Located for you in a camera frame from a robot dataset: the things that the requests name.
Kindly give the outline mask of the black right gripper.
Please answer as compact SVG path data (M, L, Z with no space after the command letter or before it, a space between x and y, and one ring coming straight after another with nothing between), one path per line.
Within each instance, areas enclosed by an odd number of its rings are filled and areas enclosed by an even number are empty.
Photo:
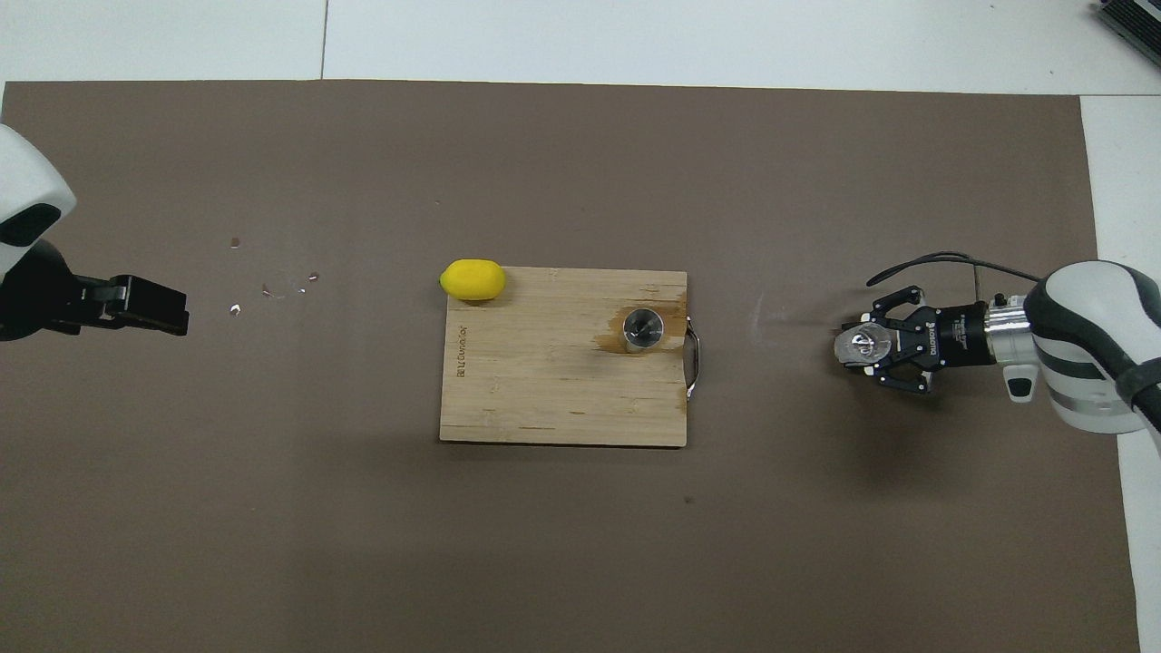
M889 314L903 306L917 309L906 318ZM906 332L906 360L884 359L857 364L854 369L868 376L875 387L925 395L932 392L933 372L943 368L991 366L990 340L985 331L985 304L925 307L921 287L911 285L877 297L865 315L846 323L846 329L877 324L892 331Z

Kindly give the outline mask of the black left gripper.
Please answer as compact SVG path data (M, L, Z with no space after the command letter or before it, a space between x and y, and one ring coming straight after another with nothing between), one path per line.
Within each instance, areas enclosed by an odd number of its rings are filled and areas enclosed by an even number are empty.
M78 336L82 328L63 321L78 297L82 297L82 326L116 330L123 324L175 337L185 337L190 330L183 292L140 277L80 284L62 252L50 241L41 239L3 275L1 340L19 340L41 330ZM107 311L110 304L111 314Z

